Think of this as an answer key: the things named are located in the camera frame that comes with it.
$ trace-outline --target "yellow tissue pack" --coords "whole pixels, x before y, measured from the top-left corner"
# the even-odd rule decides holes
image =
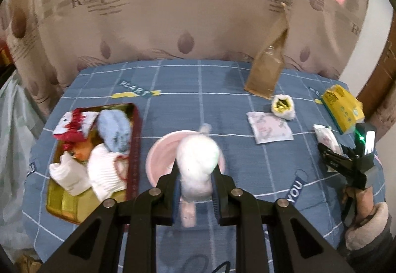
[[[363,104],[341,85],[328,88],[321,99],[341,134],[353,132],[356,123],[364,121]]]

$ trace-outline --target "metal screw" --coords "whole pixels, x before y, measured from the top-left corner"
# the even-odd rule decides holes
[[[151,196],[158,196],[158,195],[161,193],[161,189],[159,189],[159,188],[151,188],[151,189],[148,191],[148,193],[149,193]]]
[[[106,208],[112,208],[115,204],[116,202],[114,201],[114,199],[111,198],[108,198],[103,202],[103,206]]]
[[[241,188],[234,188],[233,190],[231,190],[231,194],[235,197],[241,197],[243,193],[244,192]]]
[[[283,208],[286,208],[288,207],[289,202],[286,199],[278,199],[278,205]]]

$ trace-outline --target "hand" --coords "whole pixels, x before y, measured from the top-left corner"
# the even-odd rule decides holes
[[[362,222],[374,210],[374,196],[372,186],[366,190],[360,190],[347,186],[343,189],[343,193],[343,204],[346,203],[348,197],[352,197],[356,201],[356,223]]]

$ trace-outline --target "white packet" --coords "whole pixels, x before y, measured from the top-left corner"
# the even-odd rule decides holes
[[[285,119],[272,113],[248,112],[256,143],[293,140],[293,133]]]
[[[333,152],[343,155],[343,151],[338,144],[337,139],[335,138],[331,128],[325,127],[324,125],[314,124],[314,130],[316,134],[316,138],[319,143],[323,143],[326,147],[330,148]],[[327,166],[328,172],[337,172],[332,167]]]

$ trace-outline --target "blue tablecloth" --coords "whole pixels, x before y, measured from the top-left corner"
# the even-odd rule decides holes
[[[294,140],[257,145],[247,121],[248,111],[270,111],[270,101],[243,90],[251,64],[214,60],[157,60],[98,66],[83,70],[65,92],[50,115],[44,131],[32,149],[31,162],[36,171],[25,184],[23,213],[25,227],[43,261],[72,233],[76,225],[53,217],[45,209],[48,164],[55,150],[52,130],[60,117],[77,107],[115,103],[135,103],[143,118],[141,137],[139,191],[150,188],[145,174],[145,160],[150,147],[161,136],[176,130],[198,130],[202,123],[212,125],[212,137],[226,159],[226,174],[238,187],[258,198],[275,201],[284,198],[299,169],[308,179],[296,202],[296,208],[336,247],[342,237],[339,197],[345,184],[338,173],[328,173],[320,160],[314,124],[334,122],[323,105],[314,101],[312,87],[323,93],[332,84],[345,84],[315,74],[284,70],[275,94],[293,97],[297,117],[289,122]],[[149,99],[125,97],[119,86],[127,80],[142,88],[161,90]],[[335,133],[340,143],[353,145],[350,135]],[[385,196],[380,164],[374,184],[375,201]],[[235,267],[235,229],[219,227],[211,202],[197,204],[197,226],[190,229],[176,223],[157,228],[158,272],[211,272],[223,261]],[[121,270],[122,253],[119,268]],[[272,266],[269,252],[269,263]]]

